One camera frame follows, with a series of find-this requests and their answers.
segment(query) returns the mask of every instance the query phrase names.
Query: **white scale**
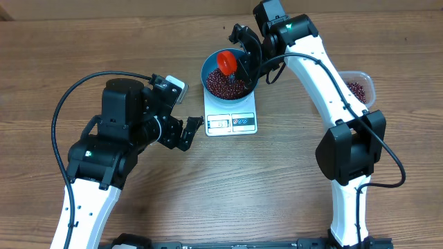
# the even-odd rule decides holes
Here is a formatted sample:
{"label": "white scale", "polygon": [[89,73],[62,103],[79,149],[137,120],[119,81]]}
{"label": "white scale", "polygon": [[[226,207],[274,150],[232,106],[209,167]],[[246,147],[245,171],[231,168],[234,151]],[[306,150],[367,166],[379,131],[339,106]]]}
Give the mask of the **white scale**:
{"label": "white scale", "polygon": [[205,88],[205,130],[208,136],[233,136],[257,133],[254,92],[239,102],[225,103]]}

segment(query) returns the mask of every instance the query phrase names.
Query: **blue bowl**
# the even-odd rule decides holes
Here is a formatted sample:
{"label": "blue bowl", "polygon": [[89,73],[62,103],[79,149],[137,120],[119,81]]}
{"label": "blue bowl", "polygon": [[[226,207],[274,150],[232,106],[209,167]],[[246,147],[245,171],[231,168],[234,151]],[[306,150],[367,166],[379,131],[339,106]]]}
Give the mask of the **blue bowl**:
{"label": "blue bowl", "polygon": [[214,71],[217,68],[217,54],[220,52],[223,52],[223,51],[230,51],[232,54],[234,54],[236,59],[238,59],[239,57],[244,55],[244,51],[242,51],[240,49],[235,49],[235,48],[221,49],[221,50],[213,53],[212,55],[210,55],[208,57],[208,59],[206,59],[205,63],[203,63],[203,67],[201,67],[201,83],[203,84],[205,90],[211,96],[213,96],[214,99],[216,99],[217,101],[224,103],[224,104],[236,104],[236,103],[239,103],[239,102],[247,99],[251,95],[253,90],[250,93],[248,93],[248,95],[244,96],[243,98],[236,99],[236,100],[224,100],[224,99],[218,98],[217,96],[213,95],[206,87],[206,79],[208,78],[209,73],[211,73],[212,71]]}

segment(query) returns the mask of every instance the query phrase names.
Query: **red object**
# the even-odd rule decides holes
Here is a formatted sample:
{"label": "red object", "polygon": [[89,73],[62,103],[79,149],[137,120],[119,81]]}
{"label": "red object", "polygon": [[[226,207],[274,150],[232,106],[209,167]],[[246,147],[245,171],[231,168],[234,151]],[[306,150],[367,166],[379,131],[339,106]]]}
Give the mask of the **red object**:
{"label": "red object", "polygon": [[230,51],[223,51],[217,54],[217,65],[226,76],[235,73],[237,70],[237,60]]}

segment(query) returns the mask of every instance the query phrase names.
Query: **wood grain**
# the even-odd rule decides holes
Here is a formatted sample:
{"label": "wood grain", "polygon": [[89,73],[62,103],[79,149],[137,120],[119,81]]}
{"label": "wood grain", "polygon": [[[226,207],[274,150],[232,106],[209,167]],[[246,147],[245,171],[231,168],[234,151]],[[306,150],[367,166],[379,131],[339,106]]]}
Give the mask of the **wood grain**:
{"label": "wood grain", "polygon": [[[286,12],[440,10],[443,0],[281,0]],[[250,15],[260,0],[0,0],[14,20]]]}
{"label": "wood grain", "polygon": [[[397,190],[369,189],[367,222],[396,248],[443,243],[443,16],[441,12],[310,15],[340,71],[365,71],[387,119],[386,142],[406,166]],[[103,70],[172,74],[189,83],[180,118],[204,113],[200,69],[226,39],[234,17],[158,17],[0,23],[0,248],[47,248],[63,181],[51,149],[53,110],[70,85]],[[100,113],[109,77],[76,89],[62,108],[63,159],[89,118]],[[300,82],[285,71],[256,90],[254,136],[208,138],[186,153],[154,145],[127,179],[103,241],[122,232],[155,241],[266,241],[326,236],[329,181],[314,150],[323,136]],[[398,181],[386,153],[373,181]]]}

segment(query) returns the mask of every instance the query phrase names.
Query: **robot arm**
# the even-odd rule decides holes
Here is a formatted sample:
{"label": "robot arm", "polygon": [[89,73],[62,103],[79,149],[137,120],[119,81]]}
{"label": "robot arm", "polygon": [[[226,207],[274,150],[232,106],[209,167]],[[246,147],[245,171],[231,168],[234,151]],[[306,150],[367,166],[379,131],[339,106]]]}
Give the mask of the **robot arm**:
{"label": "robot arm", "polygon": [[[170,114],[187,85],[167,76],[153,75],[152,89],[131,79],[113,79],[102,94],[102,114],[91,119],[80,140],[69,150],[66,173],[75,201],[75,220],[69,248],[97,248],[105,224],[137,164],[138,155],[158,141],[182,151],[190,148],[203,118],[183,121]],[[97,135],[89,132],[98,126]],[[63,248],[71,219],[67,187],[52,249]]]}
{"label": "robot arm", "polygon": [[[381,139],[386,121],[380,111],[369,113],[346,87],[330,62],[318,31],[308,16],[290,19],[278,0],[263,1],[253,10],[255,20],[264,37],[261,43],[248,27],[236,24],[229,40],[239,42],[246,54],[237,60],[240,77],[249,84],[257,84],[261,77],[276,70],[284,62],[300,79],[313,100],[326,130],[316,150],[322,173],[331,180],[334,217],[329,240],[338,248],[358,243],[356,229],[356,189],[370,182],[374,164],[380,159],[381,145],[361,127],[345,107],[336,87],[355,114]],[[308,55],[315,60],[297,56]],[[320,60],[332,74],[318,65]],[[359,224],[361,239],[368,237],[365,227],[366,188],[360,193]]]}

